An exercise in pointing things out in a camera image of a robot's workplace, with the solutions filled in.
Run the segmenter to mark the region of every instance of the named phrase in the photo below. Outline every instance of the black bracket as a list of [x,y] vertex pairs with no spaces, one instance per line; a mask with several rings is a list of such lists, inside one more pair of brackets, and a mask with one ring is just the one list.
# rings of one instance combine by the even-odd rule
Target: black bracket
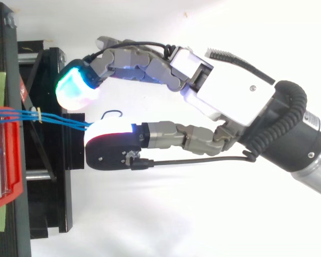
[[[56,99],[56,78],[64,67],[64,53],[42,47],[42,41],[18,42],[19,56],[26,60],[26,55],[31,55],[32,59],[19,62],[23,91],[27,92],[21,94],[24,109],[39,107],[42,112],[83,122],[85,114],[67,114]],[[70,170],[84,168],[83,136],[83,131],[57,124],[24,122],[32,239],[48,237],[51,227],[59,227],[59,232],[72,227]]]

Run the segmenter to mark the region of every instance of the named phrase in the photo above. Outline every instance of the metal rod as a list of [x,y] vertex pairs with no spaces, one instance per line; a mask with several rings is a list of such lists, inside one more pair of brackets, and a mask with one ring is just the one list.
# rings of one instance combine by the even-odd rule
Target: metal rod
[[47,170],[27,170],[26,180],[48,180],[51,179]]
[[38,54],[18,54],[19,64],[34,64]]

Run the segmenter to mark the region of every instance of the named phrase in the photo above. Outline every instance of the wire bundle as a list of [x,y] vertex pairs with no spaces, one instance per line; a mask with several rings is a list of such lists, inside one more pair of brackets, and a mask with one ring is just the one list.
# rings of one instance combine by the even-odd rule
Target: wire bundle
[[55,114],[48,114],[46,112],[37,112],[37,111],[21,111],[21,110],[9,110],[2,109],[0,110],[0,117],[4,118],[0,120],[0,123],[7,122],[18,122],[18,121],[41,121],[46,123],[53,123],[63,126],[71,127],[72,129],[85,131],[91,123],[79,122],[77,120],[66,119]]

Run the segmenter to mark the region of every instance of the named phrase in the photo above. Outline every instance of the black metal frame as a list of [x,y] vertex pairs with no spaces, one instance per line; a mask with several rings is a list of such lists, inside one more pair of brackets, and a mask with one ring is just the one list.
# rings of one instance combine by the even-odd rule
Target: black metal frame
[[[19,42],[20,49],[31,42]],[[41,44],[29,47],[38,51],[33,64],[20,64],[20,74],[28,96],[24,101],[26,110],[40,107],[48,112],[84,121],[84,114],[66,114],[58,104],[55,93],[56,79],[64,67],[59,48],[38,49]],[[24,122],[26,169],[47,170],[48,180],[27,182],[31,239],[48,237],[50,227],[68,232],[72,227],[71,169],[84,168],[84,132],[56,124]]]
[[[0,72],[6,72],[5,105],[21,109],[16,29],[5,24],[12,11],[0,3]],[[25,180],[24,134],[20,128],[24,192],[6,205],[5,232],[0,232],[0,256],[31,256],[27,187]]]
[[[55,78],[64,66],[63,52],[58,48],[44,50],[41,41],[17,43],[15,26],[7,19],[11,12],[0,3],[0,72],[6,72],[5,105],[21,109],[21,73],[28,89],[25,109],[40,107],[43,112],[84,121],[84,114],[66,114],[57,103]],[[40,51],[40,54],[34,64],[19,66],[18,49],[25,53]],[[24,192],[6,205],[0,256],[29,257],[30,238],[47,237],[50,227],[59,227],[59,232],[68,232],[72,227],[70,170],[84,167],[83,133],[55,124],[21,123]],[[50,179],[26,182],[25,167],[47,169]]]

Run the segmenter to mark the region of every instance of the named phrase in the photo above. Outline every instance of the red container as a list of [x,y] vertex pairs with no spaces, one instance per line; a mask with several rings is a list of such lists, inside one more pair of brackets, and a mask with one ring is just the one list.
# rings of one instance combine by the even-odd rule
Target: red container
[[[13,109],[0,107],[0,110]],[[0,124],[0,207],[13,201],[22,191],[19,122],[3,123]]]

